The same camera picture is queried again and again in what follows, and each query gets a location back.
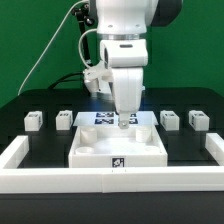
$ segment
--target green wall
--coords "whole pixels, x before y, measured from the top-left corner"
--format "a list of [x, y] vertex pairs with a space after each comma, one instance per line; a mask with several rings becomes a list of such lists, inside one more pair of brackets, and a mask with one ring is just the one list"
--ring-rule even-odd
[[[13, 99], [73, 0], [0, 0], [0, 106]], [[150, 28], [147, 87], [209, 87], [224, 95], [224, 1], [184, 0], [178, 19]], [[70, 16], [24, 90], [47, 88], [61, 76], [82, 70], [79, 39]], [[90, 36], [96, 58], [95, 37]], [[59, 88], [82, 88], [81, 83]]]

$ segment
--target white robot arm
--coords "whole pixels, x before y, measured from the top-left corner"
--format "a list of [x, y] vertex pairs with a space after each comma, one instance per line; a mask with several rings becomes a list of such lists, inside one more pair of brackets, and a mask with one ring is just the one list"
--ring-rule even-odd
[[142, 35], [147, 32], [147, 26], [170, 23], [181, 6], [182, 0], [90, 0], [90, 15], [98, 20], [101, 61], [85, 70], [85, 83], [90, 92], [105, 93], [110, 91], [109, 83], [112, 83], [122, 129], [129, 127], [130, 115], [140, 107], [142, 67], [148, 64], [146, 40]]

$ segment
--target white border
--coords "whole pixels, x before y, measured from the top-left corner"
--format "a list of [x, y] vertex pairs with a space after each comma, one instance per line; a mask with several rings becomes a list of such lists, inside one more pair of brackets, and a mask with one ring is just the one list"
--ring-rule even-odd
[[[1, 164], [28, 152], [27, 144], [27, 136], [18, 136]], [[11, 156], [3, 158], [6, 152]], [[224, 167], [0, 169], [1, 194], [158, 191], [224, 191]]]

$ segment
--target black table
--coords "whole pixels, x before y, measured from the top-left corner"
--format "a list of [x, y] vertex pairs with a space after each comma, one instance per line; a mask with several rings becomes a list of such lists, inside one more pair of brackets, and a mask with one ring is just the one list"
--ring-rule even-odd
[[[30, 151], [23, 168], [68, 167], [68, 153], [76, 128], [56, 131], [61, 110], [114, 111], [111, 102], [92, 99], [85, 90], [32, 90], [0, 109], [0, 152], [17, 135], [28, 135]], [[168, 152], [168, 166], [216, 166], [205, 149], [207, 132], [195, 132], [188, 124], [190, 110], [210, 117], [209, 132], [224, 136], [224, 98], [210, 89], [147, 89], [140, 110], [162, 110], [180, 117], [180, 131], [157, 126]], [[40, 132], [25, 132], [24, 117], [42, 111]], [[0, 223], [222, 223], [224, 192], [150, 192], [116, 194], [20, 194], [0, 195]]]

